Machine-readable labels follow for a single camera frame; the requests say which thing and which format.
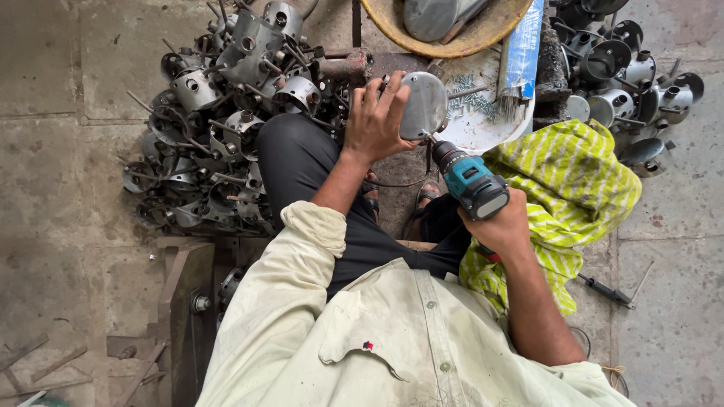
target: black pants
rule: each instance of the black pants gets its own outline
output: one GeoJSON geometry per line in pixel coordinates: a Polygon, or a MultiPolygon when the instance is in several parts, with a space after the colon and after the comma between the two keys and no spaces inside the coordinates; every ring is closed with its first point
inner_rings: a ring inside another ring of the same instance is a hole
{"type": "MultiPolygon", "coordinates": [[[[281,210],[292,202],[312,199],[332,171],[340,149],[309,119],[280,114],[261,128],[257,150],[275,228],[281,230],[281,210]]],[[[410,268],[427,269],[435,277],[457,274],[470,245],[470,233],[455,211],[458,205],[449,195],[428,203],[421,216],[421,234],[425,241],[438,244],[418,252],[400,245],[377,226],[372,207],[358,193],[347,214],[347,248],[334,265],[327,298],[369,270],[400,257],[410,268]]]]}

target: shirt pocket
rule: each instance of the shirt pocket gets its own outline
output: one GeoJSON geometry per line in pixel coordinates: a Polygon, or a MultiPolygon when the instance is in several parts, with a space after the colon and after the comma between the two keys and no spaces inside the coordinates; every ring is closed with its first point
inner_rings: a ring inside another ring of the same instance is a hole
{"type": "Polygon", "coordinates": [[[339,292],[319,347],[322,363],[337,363],[350,351],[374,353],[382,358],[393,376],[410,382],[410,339],[406,318],[390,316],[390,309],[365,308],[358,292],[339,292]]]}

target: yellow bowl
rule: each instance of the yellow bowl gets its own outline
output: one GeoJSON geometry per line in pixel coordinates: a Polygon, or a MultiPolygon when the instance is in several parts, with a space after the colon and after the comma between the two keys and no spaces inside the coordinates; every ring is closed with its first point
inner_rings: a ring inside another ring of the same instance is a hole
{"type": "Polygon", "coordinates": [[[403,22],[401,0],[361,0],[374,24],[404,49],[429,58],[461,58],[500,41],[518,25],[533,0],[490,0],[480,13],[447,45],[424,43],[410,37],[403,22]]]}

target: drill chuck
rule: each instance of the drill chuck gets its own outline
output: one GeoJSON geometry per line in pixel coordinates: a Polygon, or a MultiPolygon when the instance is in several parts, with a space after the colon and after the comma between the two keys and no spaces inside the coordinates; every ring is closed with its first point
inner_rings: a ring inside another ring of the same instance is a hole
{"type": "Polygon", "coordinates": [[[471,157],[449,141],[432,146],[432,159],[454,196],[473,220],[488,219],[508,204],[508,182],[488,170],[483,159],[471,157]]]}

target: white shirt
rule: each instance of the white shirt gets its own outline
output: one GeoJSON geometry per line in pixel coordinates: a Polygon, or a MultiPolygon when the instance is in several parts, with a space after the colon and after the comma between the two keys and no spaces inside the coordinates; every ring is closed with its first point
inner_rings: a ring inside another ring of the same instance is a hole
{"type": "Polygon", "coordinates": [[[519,356],[484,296],[402,259],[325,304],[344,216],[299,201],[282,219],[224,315],[197,406],[633,406],[596,364],[519,356]]]}

